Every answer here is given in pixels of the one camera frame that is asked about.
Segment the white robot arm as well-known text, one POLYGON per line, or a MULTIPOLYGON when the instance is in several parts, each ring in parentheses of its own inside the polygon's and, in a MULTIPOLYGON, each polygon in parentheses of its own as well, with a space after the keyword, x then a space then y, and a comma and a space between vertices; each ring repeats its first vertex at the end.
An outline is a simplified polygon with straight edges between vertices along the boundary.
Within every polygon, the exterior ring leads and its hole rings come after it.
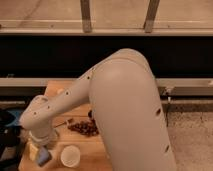
POLYGON ((19 123, 46 144, 53 118, 85 103, 113 171, 177 171, 156 79, 142 53, 120 49, 55 97, 34 97, 19 123))

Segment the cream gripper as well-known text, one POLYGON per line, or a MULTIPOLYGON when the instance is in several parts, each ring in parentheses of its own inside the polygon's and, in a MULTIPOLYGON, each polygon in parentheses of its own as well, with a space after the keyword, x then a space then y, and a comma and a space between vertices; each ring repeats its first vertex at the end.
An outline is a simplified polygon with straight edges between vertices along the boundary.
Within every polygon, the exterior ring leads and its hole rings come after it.
POLYGON ((39 149, 41 147, 45 147, 49 151, 55 146, 58 137, 59 135, 55 129, 50 131, 46 130, 30 131, 27 142, 29 159, 33 162, 36 162, 36 157, 39 149))

